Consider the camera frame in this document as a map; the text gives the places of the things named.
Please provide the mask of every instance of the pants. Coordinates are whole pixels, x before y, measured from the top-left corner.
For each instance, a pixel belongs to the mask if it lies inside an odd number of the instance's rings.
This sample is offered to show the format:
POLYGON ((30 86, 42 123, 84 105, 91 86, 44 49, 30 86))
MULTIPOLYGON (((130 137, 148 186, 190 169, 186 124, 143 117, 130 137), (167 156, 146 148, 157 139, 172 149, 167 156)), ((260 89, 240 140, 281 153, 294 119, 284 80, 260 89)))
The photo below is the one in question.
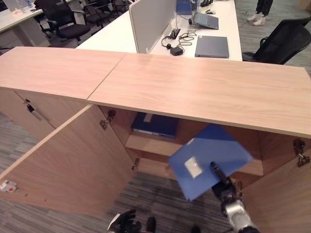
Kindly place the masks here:
POLYGON ((269 14, 272 2, 273 0, 258 0, 256 8, 257 14, 262 12, 264 16, 267 16, 269 14))

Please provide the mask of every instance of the power adapter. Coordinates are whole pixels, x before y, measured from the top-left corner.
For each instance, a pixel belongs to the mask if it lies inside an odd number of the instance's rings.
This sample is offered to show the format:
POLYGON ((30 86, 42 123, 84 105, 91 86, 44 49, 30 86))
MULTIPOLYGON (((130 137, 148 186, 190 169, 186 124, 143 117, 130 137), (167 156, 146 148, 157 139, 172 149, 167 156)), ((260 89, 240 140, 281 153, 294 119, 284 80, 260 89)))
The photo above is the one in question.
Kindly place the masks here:
POLYGON ((170 48, 171 55, 179 56, 184 53, 184 51, 180 47, 170 48))

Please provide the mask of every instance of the blue binder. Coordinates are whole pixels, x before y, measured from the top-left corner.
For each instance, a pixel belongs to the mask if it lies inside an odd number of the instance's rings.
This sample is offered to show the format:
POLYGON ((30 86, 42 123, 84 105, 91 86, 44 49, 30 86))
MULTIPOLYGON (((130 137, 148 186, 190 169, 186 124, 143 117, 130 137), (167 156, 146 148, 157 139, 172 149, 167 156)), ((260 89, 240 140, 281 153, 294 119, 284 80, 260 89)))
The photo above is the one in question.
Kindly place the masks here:
POLYGON ((176 0, 176 12, 178 15, 192 15, 190 0, 176 0))
POLYGON ((209 124, 172 155, 169 164, 185 198, 191 201, 220 181, 210 169, 211 162, 214 161, 229 176, 251 160, 253 157, 250 153, 220 125, 209 124), (202 171, 195 178, 185 165, 189 159, 195 159, 202 171))

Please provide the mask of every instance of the laptop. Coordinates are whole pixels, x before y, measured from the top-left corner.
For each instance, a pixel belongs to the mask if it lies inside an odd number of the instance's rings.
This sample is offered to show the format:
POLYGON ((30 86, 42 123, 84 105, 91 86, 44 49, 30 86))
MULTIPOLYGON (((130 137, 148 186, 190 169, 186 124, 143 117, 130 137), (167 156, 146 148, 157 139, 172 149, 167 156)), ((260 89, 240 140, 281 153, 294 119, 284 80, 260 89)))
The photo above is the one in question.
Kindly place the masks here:
POLYGON ((195 57, 229 57, 227 37, 198 36, 195 57))
POLYGON ((206 28, 217 29, 217 30, 219 28, 217 17, 203 14, 200 12, 195 12, 192 15, 192 21, 193 23, 206 27, 206 28))

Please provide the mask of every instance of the robotic hand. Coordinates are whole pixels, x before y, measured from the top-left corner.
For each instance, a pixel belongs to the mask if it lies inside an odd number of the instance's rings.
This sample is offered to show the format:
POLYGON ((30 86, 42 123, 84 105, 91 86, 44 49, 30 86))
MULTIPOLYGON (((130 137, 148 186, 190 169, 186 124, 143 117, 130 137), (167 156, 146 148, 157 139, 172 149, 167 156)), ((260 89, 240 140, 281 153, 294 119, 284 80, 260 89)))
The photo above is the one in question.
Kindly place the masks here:
POLYGON ((237 233, 260 233, 248 215, 244 203, 237 198, 237 191, 229 177, 226 177, 214 162, 212 171, 221 180, 212 187, 215 196, 221 201, 221 211, 228 218, 237 233))
POLYGON ((141 223, 134 224, 136 210, 130 210, 124 214, 117 214, 111 221, 107 233, 140 233, 141 223))

